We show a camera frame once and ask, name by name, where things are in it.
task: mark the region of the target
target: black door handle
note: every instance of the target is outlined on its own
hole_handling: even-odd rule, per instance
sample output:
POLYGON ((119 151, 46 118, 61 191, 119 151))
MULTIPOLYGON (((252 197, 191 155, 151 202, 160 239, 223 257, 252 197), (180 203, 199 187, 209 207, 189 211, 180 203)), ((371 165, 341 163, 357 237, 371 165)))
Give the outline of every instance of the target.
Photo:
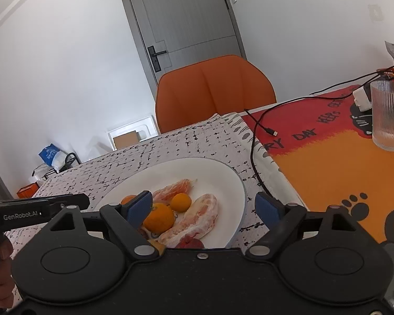
POLYGON ((154 46, 150 46, 147 48, 150 54, 150 59, 152 60, 153 68, 155 72, 160 72, 162 69, 160 68, 158 56, 161 54, 168 53, 167 51, 155 52, 154 46))

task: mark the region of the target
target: plate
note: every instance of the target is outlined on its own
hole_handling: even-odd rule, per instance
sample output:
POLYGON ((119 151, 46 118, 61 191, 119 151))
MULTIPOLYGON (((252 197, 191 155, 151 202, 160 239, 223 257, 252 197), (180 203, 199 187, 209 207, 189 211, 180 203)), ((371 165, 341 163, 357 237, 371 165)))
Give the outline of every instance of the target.
POLYGON ((247 196, 239 175, 228 165, 213 159, 189 157, 146 168, 114 187, 95 211, 104 205, 119 203, 127 195, 154 192, 181 179, 195 180, 189 194, 193 202, 203 194, 211 193, 219 203, 215 227, 201 239, 204 247, 230 247, 244 218, 247 196))

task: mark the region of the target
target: chair backrest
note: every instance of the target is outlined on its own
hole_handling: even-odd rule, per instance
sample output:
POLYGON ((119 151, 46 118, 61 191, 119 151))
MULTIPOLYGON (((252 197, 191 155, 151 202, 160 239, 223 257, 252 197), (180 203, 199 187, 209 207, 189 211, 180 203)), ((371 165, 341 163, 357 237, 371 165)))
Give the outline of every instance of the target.
POLYGON ((164 74, 158 85, 156 119, 166 133, 215 113, 242 112, 275 102, 273 87, 259 69, 239 56, 221 56, 164 74))

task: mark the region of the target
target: clear ribbed glass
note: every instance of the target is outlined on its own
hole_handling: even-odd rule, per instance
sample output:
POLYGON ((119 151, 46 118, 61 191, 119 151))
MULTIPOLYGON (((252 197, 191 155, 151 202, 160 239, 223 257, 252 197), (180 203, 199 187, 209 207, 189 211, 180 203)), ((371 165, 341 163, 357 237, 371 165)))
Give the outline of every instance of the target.
POLYGON ((394 151, 394 82, 374 81, 372 96, 372 139, 388 151, 394 151))

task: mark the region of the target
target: white wall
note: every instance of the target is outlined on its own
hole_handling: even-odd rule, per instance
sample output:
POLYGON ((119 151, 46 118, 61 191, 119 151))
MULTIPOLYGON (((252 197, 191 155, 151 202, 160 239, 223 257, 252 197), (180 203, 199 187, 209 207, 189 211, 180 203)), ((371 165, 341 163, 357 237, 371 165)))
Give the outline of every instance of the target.
POLYGON ((51 142, 82 161, 153 114, 121 0, 27 0, 0 27, 0 176, 28 183, 51 142))
POLYGON ((394 42, 394 0, 237 0, 233 9, 248 60, 279 101, 393 65, 384 41, 394 42))

